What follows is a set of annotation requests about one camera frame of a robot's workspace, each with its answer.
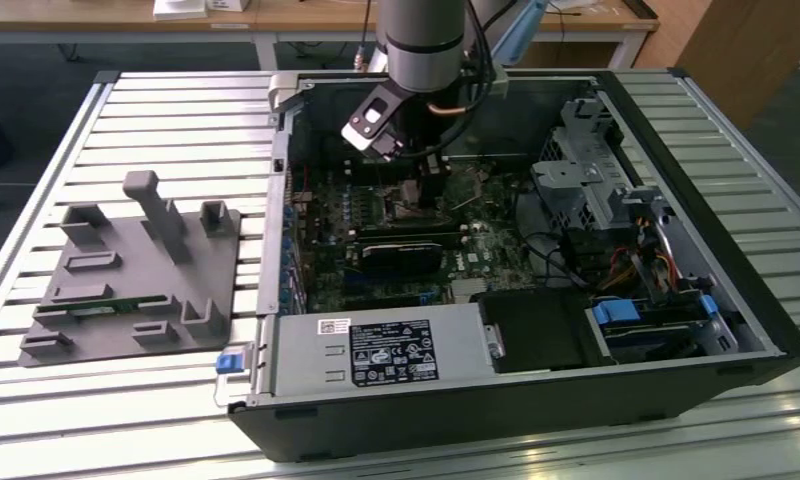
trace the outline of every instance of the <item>aluminum extrusion table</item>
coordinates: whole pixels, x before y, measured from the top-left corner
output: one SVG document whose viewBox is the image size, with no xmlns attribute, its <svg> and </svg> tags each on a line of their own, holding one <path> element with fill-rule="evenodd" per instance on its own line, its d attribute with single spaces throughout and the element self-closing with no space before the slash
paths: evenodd
<svg viewBox="0 0 800 480">
<path fill-rule="evenodd" d="M 17 366 L 65 241 L 56 223 L 78 202 L 98 202 L 108 216 L 136 215 L 121 192 L 132 169 L 156 170 L 160 194 L 177 199 L 181 212 L 225 199 L 245 214 L 230 341 L 252 340 L 273 139 L 269 76 L 124 73 L 92 87 L 0 252 L 0 478 L 800 475 L 800 368 L 671 420 L 274 464 L 214 402 L 216 353 Z M 800 199 L 688 79 L 665 71 L 617 76 L 800 326 Z M 246 387 L 234 382 L 224 393 Z"/>
</svg>

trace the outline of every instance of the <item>white label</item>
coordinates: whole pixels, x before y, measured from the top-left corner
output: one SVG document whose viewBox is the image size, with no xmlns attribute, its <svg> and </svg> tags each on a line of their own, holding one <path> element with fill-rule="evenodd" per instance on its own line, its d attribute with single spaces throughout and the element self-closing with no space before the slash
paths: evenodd
<svg viewBox="0 0 800 480">
<path fill-rule="evenodd" d="M 349 333 L 348 318 L 324 318 L 317 322 L 317 335 L 332 335 L 335 333 Z"/>
<path fill-rule="evenodd" d="M 100 315 L 101 313 L 116 313 L 116 310 L 112 307 L 81 308 L 78 310 L 70 310 L 70 314 L 74 317 L 85 317 L 88 315 Z"/>
<path fill-rule="evenodd" d="M 249 28 L 248 23 L 212 23 L 210 28 L 229 28 L 234 30 L 245 30 Z"/>
</svg>

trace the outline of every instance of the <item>desk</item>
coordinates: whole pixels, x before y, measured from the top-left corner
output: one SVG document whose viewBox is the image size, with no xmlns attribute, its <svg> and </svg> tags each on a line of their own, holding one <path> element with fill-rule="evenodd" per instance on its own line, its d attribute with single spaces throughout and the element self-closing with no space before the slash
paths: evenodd
<svg viewBox="0 0 800 480">
<path fill-rule="evenodd" d="M 277 70 L 276 43 L 361 36 L 364 4 L 349 0 L 253 0 L 242 13 L 212 11 L 208 18 L 165 22 L 153 21 L 152 6 L 152 0 L 0 0 L 0 43 L 249 42 L 261 68 Z M 616 43 L 609 66 L 629 67 L 657 21 L 639 19 L 621 0 L 577 11 L 581 16 L 563 18 L 563 41 Z M 556 15 L 543 19 L 533 41 L 561 41 Z"/>
</svg>

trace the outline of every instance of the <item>motherboard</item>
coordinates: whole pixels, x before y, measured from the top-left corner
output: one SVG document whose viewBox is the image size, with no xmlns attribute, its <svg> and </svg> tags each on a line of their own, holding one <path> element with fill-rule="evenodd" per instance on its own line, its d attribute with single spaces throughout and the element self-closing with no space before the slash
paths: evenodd
<svg viewBox="0 0 800 480">
<path fill-rule="evenodd" d="M 463 303 L 533 286 L 511 215 L 515 175 L 452 161 L 444 193 L 423 208 L 416 180 L 376 162 L 357 167 L 365 175 L 304 172 L 294 195 L 309 312 Z"/>
</svg>

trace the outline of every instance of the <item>warning symbol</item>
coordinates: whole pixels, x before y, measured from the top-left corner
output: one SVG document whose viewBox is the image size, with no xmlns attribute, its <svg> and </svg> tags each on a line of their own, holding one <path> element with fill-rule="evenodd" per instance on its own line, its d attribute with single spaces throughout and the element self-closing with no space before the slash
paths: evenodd
<svg viewBox="0 0 800 480">
<path fill-rule="evenodd" d="M 367 350 L 357 351 L 352 361 L 355 364 L 369 365 L 371 356 L 368 355 Z"/>
</svg>

